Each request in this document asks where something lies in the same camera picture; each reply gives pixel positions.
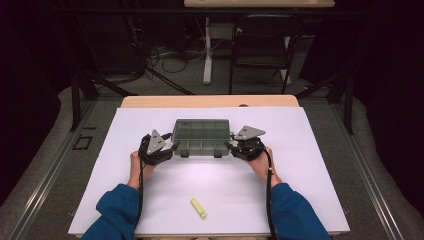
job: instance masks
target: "black cable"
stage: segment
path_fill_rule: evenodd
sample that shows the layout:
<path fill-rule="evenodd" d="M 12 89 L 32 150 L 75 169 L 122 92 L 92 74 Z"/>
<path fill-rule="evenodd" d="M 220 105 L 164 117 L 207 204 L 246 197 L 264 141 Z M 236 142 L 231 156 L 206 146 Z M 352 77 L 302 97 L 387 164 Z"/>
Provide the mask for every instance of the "black cable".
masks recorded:
<path fill-rule="evenodd" d="M 139 188 L 138 188 L 138 214 L 137 214 L 137 223 L 140 220 L 140 216 L 141 216 L 141 211 L 143 210 L 143 171 L 144 171 L 144 167 L 146 165 L 143 166 L 143 160 L 141 160 L 140 157 L 140 175 L 138 176 L 138 183 L 139 183 Z"/>
<path fill-rule="evenodd" d="M 151 69 L 151 68 L 147 68 L 146 69 L 148 72 L 152 73 L 153 75 L 155 75 L 156 77 L 158 77 L 160 80 L 162 80 L 164 83 L 166 83 L 167 85 L 171 86 L 172 88 L 185 93 L 187 95 L 196 95 L 190 91 L 188 91 L 187 89 L 181 87 L 180 85 L 174 83 L 173 81 L 171 81 L 170 79 L 166 78 L 165 76 L 163 76 L 162 74 L 156 72 L 155 70 Z"/>
<path fill-rule="evenodd" d="M 271 156 L 269 155 L 266 148 L 263 148 L 263 151 L 268 157 L 268 176 L 266 180 L 266 214 L 268 217 L 268 225 L 269 225 L 269 231 L 271 232 L 271 239 L 276 240 L 276 234 L 275 234 L 275 228 L 274 224 L 272 222 L 271 217 L 271 176 L 272 176 L 272 161 Z"/>

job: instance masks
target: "blue sweater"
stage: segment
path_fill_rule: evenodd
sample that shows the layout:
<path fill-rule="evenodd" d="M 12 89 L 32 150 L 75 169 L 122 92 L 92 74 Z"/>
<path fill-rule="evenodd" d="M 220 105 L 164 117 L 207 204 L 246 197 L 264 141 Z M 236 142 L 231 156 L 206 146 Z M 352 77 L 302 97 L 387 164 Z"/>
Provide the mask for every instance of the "blue sweater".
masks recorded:
<path fill-rule="evenodd" d="M 119 184 L 103 195 L 96 209 L 101 217 L 82 239 L 133 239 L 138 214 L 137 190 Z M 278 239 L 330 239 L 309 202 L 287 183 L 271 189 L 271 216 Z"/>

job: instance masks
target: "black curtain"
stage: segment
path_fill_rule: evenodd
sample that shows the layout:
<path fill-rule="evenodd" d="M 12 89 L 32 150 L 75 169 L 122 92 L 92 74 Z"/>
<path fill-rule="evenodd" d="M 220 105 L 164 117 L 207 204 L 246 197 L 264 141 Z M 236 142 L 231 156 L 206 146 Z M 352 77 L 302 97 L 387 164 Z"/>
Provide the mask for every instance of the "black curtain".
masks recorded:
<path fill-rule="evenodd" d="M 347 61 L 355 62 L 356 56 L 363 57 L 356 61 L 355 96 L 367 108 L 382 163 L 406 199 L 424 216 L 424 1 L 371 3 L 356 7 L 368 9 L 378 4 L 372 12 L 379 15 L 364 21 L 323 23 L 300 76 L 315 83 L 340 70 Z M 344 10 L 356 4 L 336 1 L 336 7 Z M 370 31 L 369 24 L 375 29 Z M 361 55 L 354 51 L 364 29 L 375 36 L 362 35 L 372 44 Z"/>
<path fill-rule="evenodd" d="M 31 1 L 0 2 L 1 204 L 53 127 L 57 93 L 70 85 L 70 65 L 43 18 Z"/>

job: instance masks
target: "table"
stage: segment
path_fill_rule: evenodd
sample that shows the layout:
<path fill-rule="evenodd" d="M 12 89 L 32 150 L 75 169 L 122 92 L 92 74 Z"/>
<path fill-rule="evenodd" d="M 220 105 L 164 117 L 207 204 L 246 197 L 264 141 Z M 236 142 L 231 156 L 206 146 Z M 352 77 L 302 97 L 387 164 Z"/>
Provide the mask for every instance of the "table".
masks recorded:
<path fill-rule="evenodd" d="M 333 0 L 184 0 L 184 6 L 194 8 L 326 8 L 333 7 Z M 206 18 L 205 39 L 206 59 L 203 84 L 210 84 L 212 79 L 212 53 L 210 19 Z M 287 70 L 280 70 L 284 76 Z"/>
<path fill-rule="evenodd" d="M 295 97 L 221 95 L 125 98 L 69 234 L 82 235 L 99 217 L 95 210 L 98 199 L 117 183 L 127 181 L 129 153 L 138 148 L 141 138 L 153 128 L 161 134 L 172 131 L 176 118 L 226 118 L 232 131 L 243 125 L 262 128 L 267 133 L 261 139 L 273 149 L 275 167 L 283 180 L 309 200 L 330 234 L 349 231 L 306 114 Z M 155 169 L 144 188 L 137 237 L 269 235 L 265 183 L 246 163 L 232 156 L 174 156 Z M 191 206 L 193 197 L 207 212 L 205 219 Z"/>

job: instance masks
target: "wooden table edge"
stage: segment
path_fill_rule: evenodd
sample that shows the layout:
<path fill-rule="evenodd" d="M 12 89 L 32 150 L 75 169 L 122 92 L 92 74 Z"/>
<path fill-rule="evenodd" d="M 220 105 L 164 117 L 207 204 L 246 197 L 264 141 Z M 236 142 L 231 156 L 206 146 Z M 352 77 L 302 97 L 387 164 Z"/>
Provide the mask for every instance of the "wooden table edge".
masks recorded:
<path fill-rule="evenodd" d="M 129 96 L 121 108 L 299 107 L 293 95 Z"/>

